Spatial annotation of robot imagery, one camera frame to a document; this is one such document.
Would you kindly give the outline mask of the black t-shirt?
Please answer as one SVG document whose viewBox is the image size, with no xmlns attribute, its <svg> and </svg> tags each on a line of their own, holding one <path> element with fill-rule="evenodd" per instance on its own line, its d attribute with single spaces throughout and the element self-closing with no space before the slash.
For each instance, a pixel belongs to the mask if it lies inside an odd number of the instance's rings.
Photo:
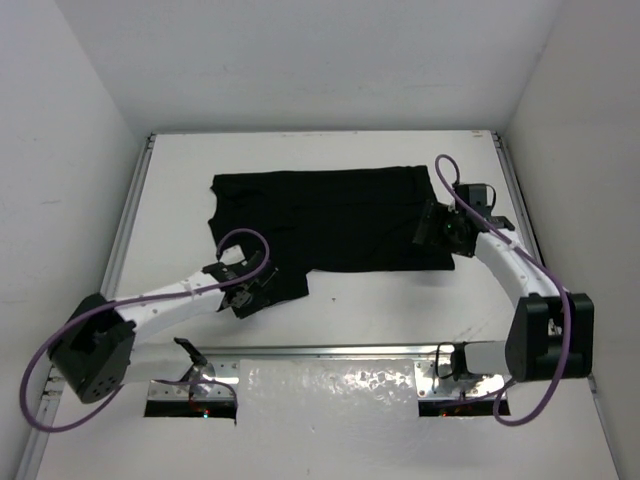
<svg viewBox="0 0 640 480">
<path fill-rule="evenodd" d="M 452 256 L 413 244 L 435 197 L 424 166 L 217 175 L 215 240 L 231 230 L 246 254 L 262 244 L 278 273 L 272 302 L 309 293 L 313 270 L 334 273 L 452 271 Z"/>
</svg>

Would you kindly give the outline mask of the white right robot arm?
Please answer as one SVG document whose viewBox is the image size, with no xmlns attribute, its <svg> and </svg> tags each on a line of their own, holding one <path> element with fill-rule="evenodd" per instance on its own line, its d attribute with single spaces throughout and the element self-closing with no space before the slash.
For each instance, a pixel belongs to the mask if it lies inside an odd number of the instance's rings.
<svg viewBox="0 0 640 480">
<path fill-rule="evenodd" d="M 494 216 L 487 203 L 486 184 L 454 185 L 454 191 L 484 217 L 479 221 L 455 201 L 452 205 L 428 200 L 413 242 L 441 247 L 475 258 L 492 273 L 514 306 L 505 341 L 462 342 L 454 345 L 452 375 L 509 375 L 517 382 L 553 378 L 563 354 L 564 324 L 570 325 L 568 354 L 561 377 L 585 378 L 593 363 L 595 308 L 584 293 L 566 293 L 548 275 L 522 255 L 515 226 L 505 216 Z"/>
</svg>

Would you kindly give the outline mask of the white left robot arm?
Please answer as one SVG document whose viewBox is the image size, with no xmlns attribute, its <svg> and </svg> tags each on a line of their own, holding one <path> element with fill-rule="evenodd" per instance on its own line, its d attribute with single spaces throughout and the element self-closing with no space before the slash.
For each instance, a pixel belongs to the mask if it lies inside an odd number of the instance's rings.
<svg viewBox="0 0 640 480">
<path fill-rule="evenodd" d="M 205 359 L 185 339 L 151 338 L 186 320 L 233 310 L 239 318 L 273 302 L 278 269 L 256 253 L 250 260 L 217 262 L 178 282 L 129 299 L 86 297 L 47 355 L 84 404 L 127 383 L 178 382 Z"/>
</svg>

